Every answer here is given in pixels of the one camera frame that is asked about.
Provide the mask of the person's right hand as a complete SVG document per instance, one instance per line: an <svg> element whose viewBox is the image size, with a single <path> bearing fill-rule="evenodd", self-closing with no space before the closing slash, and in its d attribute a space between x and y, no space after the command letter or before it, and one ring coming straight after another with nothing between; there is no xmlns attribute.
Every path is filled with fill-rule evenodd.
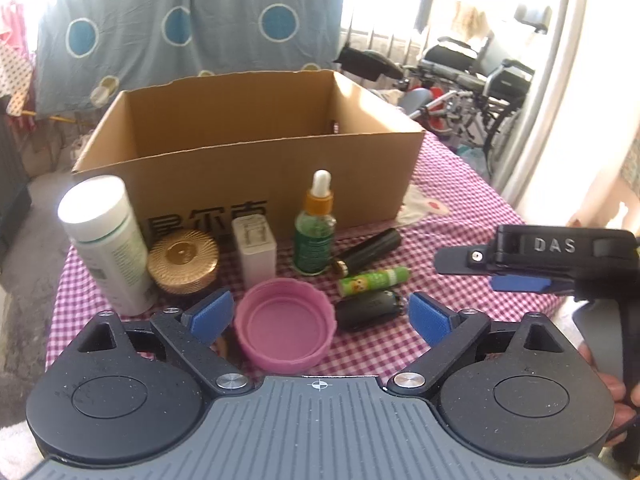
<svg viewBox="0 0 640 480"><path fill-rule="evenodd" d="M640 386L635 385L634 388L631 389L631 393L628 393L626 386L616 377L610 374L601 373L597 370L597 367L594 365L594 359L591 351L584 342L578 346L578 352L597 373L601 382L606 385L606 388L608 388L608 392L614 401L614 420L612 423L612 430L616 431L616 436L605 443L605 446L610 448L611 446L626 440L626 432L621 432L618 428L627 425L628 422L634 420L639 414Z"/></svg>

